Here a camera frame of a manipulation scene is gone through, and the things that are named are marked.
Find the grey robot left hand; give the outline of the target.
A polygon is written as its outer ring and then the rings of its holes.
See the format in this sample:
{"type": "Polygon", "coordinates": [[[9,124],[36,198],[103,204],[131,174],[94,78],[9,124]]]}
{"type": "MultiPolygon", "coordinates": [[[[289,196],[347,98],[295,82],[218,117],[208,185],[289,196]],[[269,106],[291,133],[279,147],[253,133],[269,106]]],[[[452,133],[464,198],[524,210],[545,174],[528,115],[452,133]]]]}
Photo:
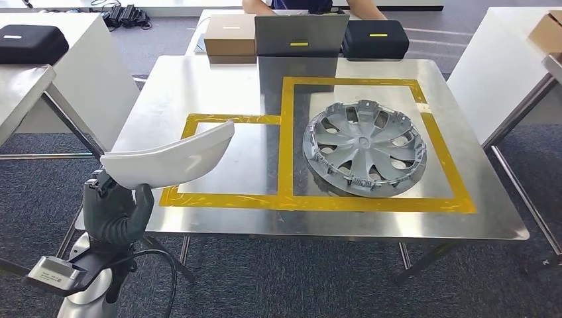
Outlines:
{"type": "Polygon", "coordinates": [[[82,205],[91,247],[109,250],[143,238],[154,196],[148,184],[127,189],[102,168],[85,182],[82,205]]]}

